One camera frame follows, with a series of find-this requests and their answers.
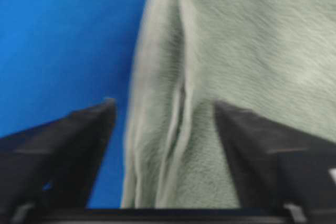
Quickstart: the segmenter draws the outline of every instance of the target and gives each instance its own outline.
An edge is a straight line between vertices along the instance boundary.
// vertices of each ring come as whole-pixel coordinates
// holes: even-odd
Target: towel fold
[[[122,207],[239,207],[213,102],[336,141],[335,71],[336,0],[148,0]]]

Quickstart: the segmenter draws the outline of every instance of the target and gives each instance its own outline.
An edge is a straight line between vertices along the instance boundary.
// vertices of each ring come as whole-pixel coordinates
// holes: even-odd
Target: blue background
[[[122,136],[145,0],[0,0],[0,136],[117,100],[89,207],[120,206]]]

